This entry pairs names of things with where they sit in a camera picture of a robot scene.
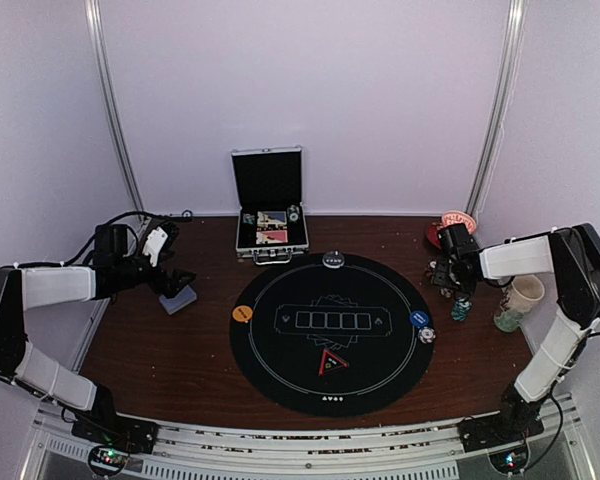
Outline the blue patterned card deck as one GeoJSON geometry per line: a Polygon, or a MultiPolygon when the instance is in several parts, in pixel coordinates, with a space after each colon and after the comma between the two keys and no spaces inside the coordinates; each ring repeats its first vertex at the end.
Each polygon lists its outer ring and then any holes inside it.
{"type": "Polygon", "coordinates": [[[187,285],[172,298],[167,298],[166,296],[161,295],[159,297],[159,301],[167,314],[173,315],[188,305],[194,303],[197,298],[197,293],[191,286],[187,285]]]}

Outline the green blue chip stack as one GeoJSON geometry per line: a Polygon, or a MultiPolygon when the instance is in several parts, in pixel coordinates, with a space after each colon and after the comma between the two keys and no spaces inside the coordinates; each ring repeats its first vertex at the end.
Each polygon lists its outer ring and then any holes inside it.
{"type": "Polygon", "coordinates": [[[455,322],[464,322],[472,308],[472,302],[469,298],[457,298],[451,309],[451,318],[455,322]]]}

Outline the blue small blind button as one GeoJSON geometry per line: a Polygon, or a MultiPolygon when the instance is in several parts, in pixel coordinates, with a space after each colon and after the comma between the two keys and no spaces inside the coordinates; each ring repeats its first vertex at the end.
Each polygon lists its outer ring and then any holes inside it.
{"type": "Polygon", "coordinates": [[[422,310],[412,311],[410,313],[409,319],[411,324],[418,329],[428,327],[430,324],[429,315],[422,310]]]}

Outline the blue chips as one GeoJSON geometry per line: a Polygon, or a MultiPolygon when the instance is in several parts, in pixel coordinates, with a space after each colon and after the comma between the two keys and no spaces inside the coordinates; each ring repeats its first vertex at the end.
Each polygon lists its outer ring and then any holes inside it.
{"type": "Polygon", "coordinates": [[[418,330],[418,340],[423,344],[432,344],[436,340],[436,331],[425,326],[418,330]]]}

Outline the orange big blind button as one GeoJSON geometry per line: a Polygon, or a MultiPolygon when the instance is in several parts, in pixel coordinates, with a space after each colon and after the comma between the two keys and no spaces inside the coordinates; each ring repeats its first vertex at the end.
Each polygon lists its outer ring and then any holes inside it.
{"type": "Polygon", "coordinates": [[[238,323],[249,323],[253,318],[253,309],[249,305],[236,306],[232,311],[232,319],[238,323]]]}

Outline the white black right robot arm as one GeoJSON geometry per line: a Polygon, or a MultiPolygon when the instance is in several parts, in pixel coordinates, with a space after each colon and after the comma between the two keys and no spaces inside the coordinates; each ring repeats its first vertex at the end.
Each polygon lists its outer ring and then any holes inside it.
{"type": "Polygon", "coordinates": [[[553,283],[554,301],[542,301],[540,311],[530,315],[545,322],[544,337],[485,424],[499,440],[513,441],[537,419],[588,339],[600,335],[600,235],[592,224],[582,223],[491,247],[480,246],[464,224],[442,227],[436,236],[441,254],[431,282],[460,298],[471,297],[480,282],[503,288],[538,275],[553,283]]]}

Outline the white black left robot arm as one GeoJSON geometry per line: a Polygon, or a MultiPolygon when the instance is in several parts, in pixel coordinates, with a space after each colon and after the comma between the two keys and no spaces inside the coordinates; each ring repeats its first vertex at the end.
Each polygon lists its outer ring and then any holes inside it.
{"type": "Polygon", "coordinates": [[[174,254],[177,220],[162,219],[135,240],[129,238],[133,231],[108,222],[71,260],[0,266],[0,380],[59,403],[103,444],[127,433],[111,391],[37,347],[27,327],[45,313],[72,313],[139,286],[147,286],[168,314],[195,302],[195,274],[164,265],[174,254]]]}

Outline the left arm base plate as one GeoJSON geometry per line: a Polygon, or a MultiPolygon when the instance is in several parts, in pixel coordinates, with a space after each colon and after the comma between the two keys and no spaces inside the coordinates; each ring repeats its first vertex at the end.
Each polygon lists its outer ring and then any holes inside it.
{"type": "Polygon", "coordinates": [[[75,437],[93,443],[111,446],[131,454],[151,454],[157,439],[159,426],[155,422],[122,417],[120,425],[113,429],[95,426],[86,420],[78,420],[71,428],[75,437]]]}

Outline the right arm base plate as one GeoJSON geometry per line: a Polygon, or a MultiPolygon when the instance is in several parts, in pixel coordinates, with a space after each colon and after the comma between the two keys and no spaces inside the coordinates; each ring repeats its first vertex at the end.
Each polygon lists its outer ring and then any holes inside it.
{"type": "Polygon", "coordinates": [[[544,432],[540,420],[532,420],[530,424],[518,430],[507,427],[499,413],[482,417],[465,417],[457,424],[457,429],[465,452],[522,442],[528,437],[544,432]]]}

